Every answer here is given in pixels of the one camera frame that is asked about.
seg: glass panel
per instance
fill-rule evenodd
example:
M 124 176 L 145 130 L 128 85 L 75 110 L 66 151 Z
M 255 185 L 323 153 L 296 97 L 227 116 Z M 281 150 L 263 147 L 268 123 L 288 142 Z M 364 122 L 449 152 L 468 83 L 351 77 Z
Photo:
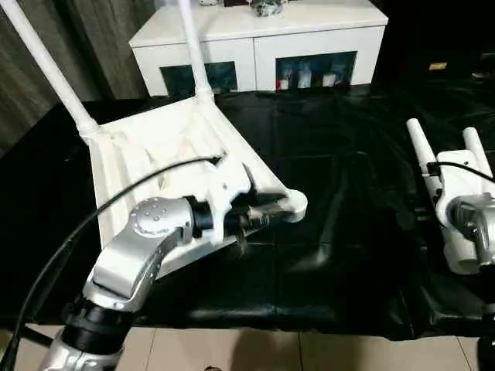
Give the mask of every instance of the glass panel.
M 208 81 L 215 94 L 237 91 L 234 62 L 205 63 Z M 194 94 L 191 66 L 160 67 L 169 95 Z
M 350 84 L 357 52 L 277 58 L 277 90 Z

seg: bottle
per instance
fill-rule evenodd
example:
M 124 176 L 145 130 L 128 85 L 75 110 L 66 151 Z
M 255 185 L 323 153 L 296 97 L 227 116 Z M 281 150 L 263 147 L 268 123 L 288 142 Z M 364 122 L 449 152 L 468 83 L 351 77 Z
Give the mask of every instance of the bottle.
M 303 63 L 302 68 L 299 70 L 299 82 L 297 87 L 299 89 L 304 89 L 307 87 L 311 87 L 311 66 L 309 63 Z
M 332 87 L 336 82 L 336 74 L 332 72 L 325 73 L 323 75 L 322 87 Z
M 282 73 L 283 78 L 279 81 L 280 86 L 278 87 L 279 90 L 287 90 L 290 87 L 291 80 L 292 80 L 292 68 L 287 66 L 284 68 L 284 72 Z

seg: black cable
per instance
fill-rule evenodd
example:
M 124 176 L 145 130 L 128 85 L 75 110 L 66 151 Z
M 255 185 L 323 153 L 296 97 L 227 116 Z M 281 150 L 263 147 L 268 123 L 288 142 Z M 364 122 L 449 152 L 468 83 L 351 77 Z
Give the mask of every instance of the black cable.
M 487 180 L 488 182 L 495 183 L 495 179 L 492 178 L 491 176 L 488 176 L 483 172 L 479 172 L 474 168 L 470 168 L 469 166 L 458 164 L 457 162 L 449 162 L 449 161 L 429 162 L 426 164 L 426 166 L 428 168 L 428 172 L 431 175 L 440 175 L 440 166 L 452 166 L 454 168 L 461 168 L 462 170 L 465 170 L 467 172 L 472 172 L 473 174 L 478 175 L 479 177 Z
M 79 223 L 76 228 L 69 234 L 69 236 L 62 242 L 60 247 L 55 251 L 55 253 L 52 255 L 52 257 L 48 260 L 48 262 L 45 264 L 43 269 L 39 272 L 38 277 L 35 279 L 34 283 L 32 284 L 31 288 L 29 289 L 28 294 L 26 295 L 26 298 L 24 299 L 24 302 L 22 303 L 21 311 L 19 312 L 19 317 L 17 318 L 17 322 L 15 324 L 15 329 L 14 332 L 12 333 L 12 337 L 10 339 L 9 345 L 7 346 L 7 349 L 5 350 L 4 356 L 2 358 L 2 361 L 0 362 L 0 370 L 1 371 L 13 371 L 13 366 L 15 364 L 15 357 L 17 356 L 17 350 L 19 348 L 19 342 L 20 342 L 20 333 L 22 330 L 22 327 L 24 326 L 25 322 L 25 316 L 26 316 L 26 311 L 27 308 L 29 307 L 29 303 L 31 302 L 32 296 L 34 295 L 34 292 L 36 291 L 39 283 L 45 276 L 45 274 L 48 272 L 48 270 L 51 268 L 53 263 L 58 259 L 58 257 L 64 252 L 68 247 L 70 247 L 70 243 L 72 240 L 83 230 L 86 229 L 88 224 L 97 216 L 99 216 L 102 212 L 104 212 L 106 209 L 108 209 L 110 206 L 112 206 L 114 203 L 116 203 L 120 198 L 128 194 L 130 191 L 132 191 L 134 188 L 140 186 L 142 183 L 147 182 L 148 180 L 155 178 L 157 175 L 162 174 L 163 172 L 167 172 L 169 170 L 172 170 L 174 168 L 178 168 L 180 166 L 192 164 L 195 162 L 212 162 L 213 164 L 216 164 L 220 158 L 218 157 L 199 157 L 199 158 L 193 158 L 191 160 L 186 160 L 182 162 L 177 162 L 175 164 L 166 166 L 164 168 L 161 168 L 160 170 L 156 170 L 155 172 L 152 172 L 151 174 L 148 174 L 144 178 L 138 180 L 135 183 L 132 183 L 130 186 L 122 189 L 119 193 L 117 193 L 115 196 L 113 196 L 111 199 L 109 199 L 107 202 L 105 202 L 103 205 L 101 205 L 99 208 L 97 208 L 95 211 L 93 211 L 91 214 L 89 214 L 84 220 Z

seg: white cabinet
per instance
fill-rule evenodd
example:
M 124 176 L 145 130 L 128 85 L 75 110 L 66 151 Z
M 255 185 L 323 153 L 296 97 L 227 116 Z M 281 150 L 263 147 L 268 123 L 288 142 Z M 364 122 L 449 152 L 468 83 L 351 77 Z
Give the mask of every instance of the white cabinet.
M 217 40 L 201 43 L 205 64 L 233 63 L 236 87 L 232 90 L 256 90 L 253 39 Z M 168 67 L 188 66 L 185 43 L 133 48 L 149 95 L 169 95 L 166 86 Z
M 299 64 L 315 67 L 316 85 L 325 74 L 370 83 L 387 24 L 368 0 L 296 0 L 267 18 L 256 17 L 247 5 L 196 5 L 193 16 L 213 89 L 238 91 L 275 90 L 287 68 L 297 86 Z M 176 6 L 160 8 L 130 45 L 150 95 L 183 92 L 192 83 Z

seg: black connector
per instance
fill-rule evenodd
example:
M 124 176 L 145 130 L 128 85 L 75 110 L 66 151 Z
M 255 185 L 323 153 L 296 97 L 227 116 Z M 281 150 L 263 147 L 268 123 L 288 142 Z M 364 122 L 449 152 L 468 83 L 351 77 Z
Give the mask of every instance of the black connector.
M 193 237 L 201 238 L 204 230 L 213 229 L 210 205 L 198 202 L 193 196 L 187 196 L 186 199 L 193 211 Z
M 431 176 L 441 175 L 440 164 L 438 162 L 428 162 L 426 168 L 428 169 L 428 174 Z
M 122 349 L 133 319 L 131 312 L 102 308 L 81 298 L 70 306 L 61 339 L 81 352 L 114 354 Z

